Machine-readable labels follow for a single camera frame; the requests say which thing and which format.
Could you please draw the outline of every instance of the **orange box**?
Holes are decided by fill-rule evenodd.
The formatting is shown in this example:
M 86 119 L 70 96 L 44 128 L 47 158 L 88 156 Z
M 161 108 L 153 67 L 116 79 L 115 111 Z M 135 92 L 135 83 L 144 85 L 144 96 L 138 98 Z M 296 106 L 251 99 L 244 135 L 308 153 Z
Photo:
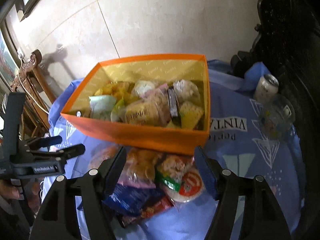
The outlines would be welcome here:
M 169 83 L 185 79 L 203 84 L 204 130 L 185 130 L 132 125 L 77 117 L 90 109 L 89 96 L 108 82 L 158 80 Z M 73 92 L 61 115 L 85 135 L 152 150 L 193 155 L 209 136 L 210 88 L 204 55 L 158 54 L 113 59 L 98 63 Z

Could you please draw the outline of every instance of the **can top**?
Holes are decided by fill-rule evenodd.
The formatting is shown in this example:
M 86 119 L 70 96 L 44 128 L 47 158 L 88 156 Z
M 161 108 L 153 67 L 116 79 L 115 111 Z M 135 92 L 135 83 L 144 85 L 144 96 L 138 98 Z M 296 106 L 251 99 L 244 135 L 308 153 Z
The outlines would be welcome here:
M 275 76 L 271 75 L 271 74 L 264 74 L 263 77 L 266 79 L 266 81 L 268 83 L 270 83 L 271 85 L 275 86 L 275 87 L 279 87 L 279 82 L 276 79 Z

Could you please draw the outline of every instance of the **red round label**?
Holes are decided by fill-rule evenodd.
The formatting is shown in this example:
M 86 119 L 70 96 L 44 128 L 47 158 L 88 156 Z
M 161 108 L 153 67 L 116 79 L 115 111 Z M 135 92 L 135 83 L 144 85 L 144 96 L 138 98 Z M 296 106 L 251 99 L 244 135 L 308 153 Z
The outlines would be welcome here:
M 179 190 L 179 194 L 182 196 L 193 196 L 197 194 L 202 188 L 201 177 L 192 172 L 187 172 L 182 177 L 182 184 Z

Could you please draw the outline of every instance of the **blue tablecloth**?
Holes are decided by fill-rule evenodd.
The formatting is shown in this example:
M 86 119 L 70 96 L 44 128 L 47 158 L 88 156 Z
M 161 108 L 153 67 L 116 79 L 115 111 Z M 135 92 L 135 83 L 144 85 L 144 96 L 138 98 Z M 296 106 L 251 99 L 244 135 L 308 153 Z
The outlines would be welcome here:
M 245 79 L 209 70 L 212 126 L 211 139 L 205 151 L 210 158 L 217 159 L 223 168 L 232 170 L 238 176 L 264 176 L 283 210 L 289 229 L 293 231 L 300 219 L 304 195 L 304 164 L 297 136 L 287 142 L 271 141 L 259 130 L 257 117 L 261 105 L 250 96 L 260 76 L 267 72 L 261 63 L 255 64 L 246 73 Z M 76 80 L 69 85 L 52 105 L 49 114 L 50 134 L 63 137 L 63 142 L 52 147 L 52 150 L 78 143 L 86 147 L 84 155 L 68 160 L 65 166 L 67 178 L 82 176 L 87 172 L 88 163 L 97 148 L 111 145 L 110 142 L 83 135 L 60 116 L 61 109 L 80 82 Z M 55 177 L 45 178 L 43 199 L 54 180 Z M 77 206 L 80 203 L 81 198 L 76 197 Z M 171 208 L 127 229 L 122 229 L 116 221 L 112 222 L 112 227 L 117 239 L 202 240 L 216 207 L 217 201 L 204 192 L 179 210 Z M 232 240 L 238 239 L 243 208 L 244 198 L 239 198 Z M 83 212 L 77 210 L 77 215 L 83 239 L 90 239 Z

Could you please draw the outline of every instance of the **tiled wall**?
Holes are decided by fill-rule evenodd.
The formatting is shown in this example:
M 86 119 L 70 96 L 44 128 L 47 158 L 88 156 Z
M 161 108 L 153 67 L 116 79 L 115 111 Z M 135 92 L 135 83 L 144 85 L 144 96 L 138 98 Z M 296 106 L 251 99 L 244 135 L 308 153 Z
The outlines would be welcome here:
M 249 50 L 258 0 L 40 0 L 31 15 L 7 17 L 28 55 L 39 49 L 60 94 L 97 62 L 149 53 L 200 53 L 230 61 Z

